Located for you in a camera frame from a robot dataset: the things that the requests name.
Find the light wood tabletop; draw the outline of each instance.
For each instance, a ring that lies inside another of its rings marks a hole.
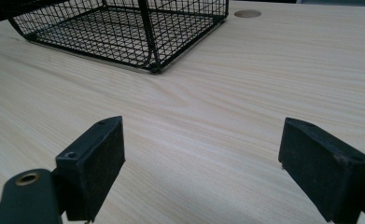
[[[96,223],[326,223],[278,150],[291,117],[365,153],[365,7],[230,2],[218,29],[156,76],[28,43],[0,22],[0,196],[114,116],[126,162]]]

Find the black wire basket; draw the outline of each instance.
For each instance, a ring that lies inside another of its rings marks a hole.
[[[30,42],[159,72],[228,16],[229,0],[0,0]]]

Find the screw hole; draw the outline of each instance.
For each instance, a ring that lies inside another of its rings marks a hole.
[[[67,158],[75,158],[77,156],[76,152],[68,152],[65,154],[65,157]]]
[[[25,186],[32,184],[38,180],[40,175],[38,173],[30,173],[26,174],[16,180],[16,185],[18,186]]]

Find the wood grain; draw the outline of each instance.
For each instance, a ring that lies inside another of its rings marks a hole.
[[[365,153],[365,7],[231,2],[157,76],[30,44],[0,22],[0,195],[118,115],[127,161],[96,223],[325,223],[278,149],[292,117]]]

